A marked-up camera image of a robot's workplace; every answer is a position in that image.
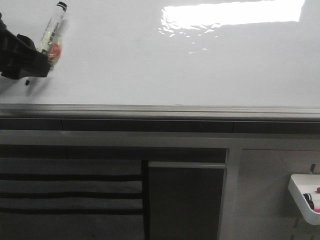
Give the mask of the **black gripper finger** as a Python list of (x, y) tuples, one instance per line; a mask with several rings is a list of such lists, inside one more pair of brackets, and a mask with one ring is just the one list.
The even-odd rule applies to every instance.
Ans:
[(0, 22), (0, 75), (19, 80), (26, 77), (46, 78), (50, 71), (48, 57), (37, 51), (27, 36), (11, 33)]

